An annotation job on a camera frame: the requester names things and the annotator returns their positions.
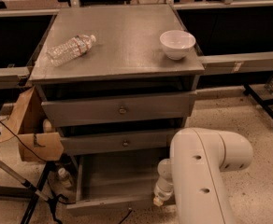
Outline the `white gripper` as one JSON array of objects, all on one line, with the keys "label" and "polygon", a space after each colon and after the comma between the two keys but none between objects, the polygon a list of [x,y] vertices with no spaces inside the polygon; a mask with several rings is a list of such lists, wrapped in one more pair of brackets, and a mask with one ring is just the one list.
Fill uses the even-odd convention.
[{"label": "white gripper", "polygon": [[154,187],[153,204],[160,207],[173,195],[174,187],[171,179],[159,177]]}]

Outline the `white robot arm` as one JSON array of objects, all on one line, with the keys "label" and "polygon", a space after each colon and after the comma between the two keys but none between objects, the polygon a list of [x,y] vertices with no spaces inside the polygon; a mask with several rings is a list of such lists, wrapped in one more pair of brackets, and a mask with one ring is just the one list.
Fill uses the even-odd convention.
[{"label": "white robot arm", "polygon": [[153,203],[174,198],[179,224],[236,224],[221,173],[243,170],[252,158],[250,141],[238,133],[182,129],[158,164]]}]

